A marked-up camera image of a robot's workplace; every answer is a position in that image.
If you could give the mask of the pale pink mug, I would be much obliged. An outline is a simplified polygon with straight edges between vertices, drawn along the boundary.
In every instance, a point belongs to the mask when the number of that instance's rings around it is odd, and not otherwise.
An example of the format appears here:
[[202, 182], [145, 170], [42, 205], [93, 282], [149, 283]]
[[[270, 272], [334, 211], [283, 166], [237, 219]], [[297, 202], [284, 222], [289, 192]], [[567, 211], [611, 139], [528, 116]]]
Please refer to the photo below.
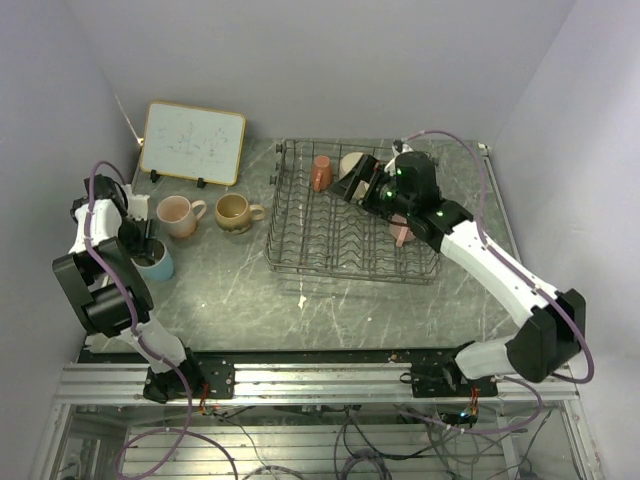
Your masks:
[[206, 210], [204, 200], [190, 201], [183, 196], [173, 195], [158, 204], [156, 214], [171, 237], [183, 239], [196, 231]]

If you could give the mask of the large cream floral mug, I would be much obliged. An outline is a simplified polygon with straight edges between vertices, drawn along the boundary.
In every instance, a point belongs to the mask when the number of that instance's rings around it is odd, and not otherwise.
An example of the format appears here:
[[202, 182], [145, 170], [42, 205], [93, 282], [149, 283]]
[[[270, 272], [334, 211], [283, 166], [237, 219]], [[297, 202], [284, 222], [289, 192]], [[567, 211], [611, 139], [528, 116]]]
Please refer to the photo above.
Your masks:
[[[345, 155], [339, 164], [339, 179], [342, 180], [347, 174], [349, 174], [357, 165], [359, 160], [364, 155], [363, 152], [351, 152]], [[356, 188], [352, 199], [354, 201], [360, 201], [366, 194], [366, 191], [369, 188], [369, 184], [367, 182], [361, 181]]]

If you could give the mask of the light blue mug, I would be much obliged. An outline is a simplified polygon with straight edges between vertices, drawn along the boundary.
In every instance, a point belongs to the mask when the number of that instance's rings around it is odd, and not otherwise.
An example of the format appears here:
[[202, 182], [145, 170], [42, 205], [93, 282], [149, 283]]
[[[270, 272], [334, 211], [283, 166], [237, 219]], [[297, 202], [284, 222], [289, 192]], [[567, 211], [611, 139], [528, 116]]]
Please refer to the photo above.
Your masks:
[[174, 262], [166, 245], [158, 239], [150, 239], [143, 250], [132, 258], [143, 278], [165, 282], [174, 275]]

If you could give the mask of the small salmon dotted mug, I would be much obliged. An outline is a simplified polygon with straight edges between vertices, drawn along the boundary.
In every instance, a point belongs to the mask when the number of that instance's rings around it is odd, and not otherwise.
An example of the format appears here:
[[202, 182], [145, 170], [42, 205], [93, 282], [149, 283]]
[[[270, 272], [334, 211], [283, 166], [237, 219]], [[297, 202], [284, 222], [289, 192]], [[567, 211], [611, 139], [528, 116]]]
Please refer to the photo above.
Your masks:
[[330, 158], [319, 155], [312, 163], [310, 184], [315, 192], [326, 190], [332, 183], [333, 172]]

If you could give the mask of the pink hexagonal mug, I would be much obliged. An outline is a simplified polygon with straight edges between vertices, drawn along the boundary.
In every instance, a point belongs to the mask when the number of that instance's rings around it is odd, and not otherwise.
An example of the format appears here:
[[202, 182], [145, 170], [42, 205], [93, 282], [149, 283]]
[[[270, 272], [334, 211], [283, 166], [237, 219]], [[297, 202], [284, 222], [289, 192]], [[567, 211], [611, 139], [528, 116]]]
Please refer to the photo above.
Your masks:
[[395, 245], [400, 248], [408, 242], [415, 240], [415, 235], [408, 227], [407, 221], [400, 215], [394, 215], [389, 224], [389, 231], [395, 239]]

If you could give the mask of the tan round stoneware mug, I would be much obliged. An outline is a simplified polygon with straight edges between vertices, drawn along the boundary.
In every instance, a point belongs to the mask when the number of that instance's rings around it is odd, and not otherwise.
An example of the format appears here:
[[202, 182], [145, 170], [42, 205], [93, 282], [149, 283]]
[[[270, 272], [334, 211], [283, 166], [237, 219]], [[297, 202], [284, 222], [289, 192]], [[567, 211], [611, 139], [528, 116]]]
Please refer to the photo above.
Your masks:
[[215, 205], [215, 219], [219, 228], [234, 235], [248, 231], [255, 221], [263, 220], [266, 209], [251, 204], [243, 195], [230, 193], [222, 196]]

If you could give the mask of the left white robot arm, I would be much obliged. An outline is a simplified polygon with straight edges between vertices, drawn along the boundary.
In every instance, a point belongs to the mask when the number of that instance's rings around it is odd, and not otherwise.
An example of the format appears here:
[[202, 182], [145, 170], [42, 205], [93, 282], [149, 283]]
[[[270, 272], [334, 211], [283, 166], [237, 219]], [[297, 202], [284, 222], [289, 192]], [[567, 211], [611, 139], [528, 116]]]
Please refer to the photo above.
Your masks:
[[59, 285], [88, 334], [120, 340], [146, 360], [146, 399], [164, 404], [196, 395], [204, 373], [193, 352], [154, 316], [140, 270], [167, 254], [157, 243], [147, 196], [102, 174], [86, 178], [85, 187], [86, 196], [71, 208], [74, 243], [52, 263]]

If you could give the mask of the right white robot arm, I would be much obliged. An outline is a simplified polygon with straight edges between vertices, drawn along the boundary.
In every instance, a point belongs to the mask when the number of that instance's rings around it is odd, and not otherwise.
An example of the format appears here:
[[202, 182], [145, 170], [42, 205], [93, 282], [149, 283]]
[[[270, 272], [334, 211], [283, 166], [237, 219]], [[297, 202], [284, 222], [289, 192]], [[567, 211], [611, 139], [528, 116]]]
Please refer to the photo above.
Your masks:
[[476, 379], [497, 375], [539, 383], [582, 351], [584, 296], [542, 281], [482, 233], [467, 209], [442, 195], [429, 155], [406, 151], [388, 163], [364, 155], [329, 190], [353, 202], [360, 186], [366, 188], [357, 202], [363, 210], [387, 221], [402, 217], [417, 239], [479, 281], [519, 328], [512, 336], [461, 346], [440, 373], [448, 393], [463, 395]]

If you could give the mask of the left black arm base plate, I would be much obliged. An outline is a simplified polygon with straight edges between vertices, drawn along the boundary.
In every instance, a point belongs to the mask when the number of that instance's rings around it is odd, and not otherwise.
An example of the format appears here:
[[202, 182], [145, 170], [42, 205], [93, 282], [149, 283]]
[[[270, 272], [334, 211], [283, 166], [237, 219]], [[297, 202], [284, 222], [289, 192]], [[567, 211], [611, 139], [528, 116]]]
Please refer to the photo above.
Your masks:
[[[193, 399], [202, 398], [227, 400], [234, 395], [235, 373], [234, 365], [220, 357], [198, 359], [187, 357], [178, 366], [186, 380]], [[142, 396], [160, 404], [168, 401], [186, 399], [186, 387], [175, 369], [167, 372], [155, 373], [148, 369]]]

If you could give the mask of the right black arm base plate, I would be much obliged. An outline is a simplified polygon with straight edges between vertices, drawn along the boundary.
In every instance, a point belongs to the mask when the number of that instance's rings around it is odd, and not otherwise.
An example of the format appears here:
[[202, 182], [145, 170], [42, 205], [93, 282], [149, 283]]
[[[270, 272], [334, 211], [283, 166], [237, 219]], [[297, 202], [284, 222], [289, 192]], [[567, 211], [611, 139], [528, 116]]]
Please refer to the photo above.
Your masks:
[[398, 359], [410, 367], [399, 380], [409, 385], [414, 398], [496, 397], [498, 388], [490, 377], [469, 380], [454, 364], [455, 349], [410, 350]]

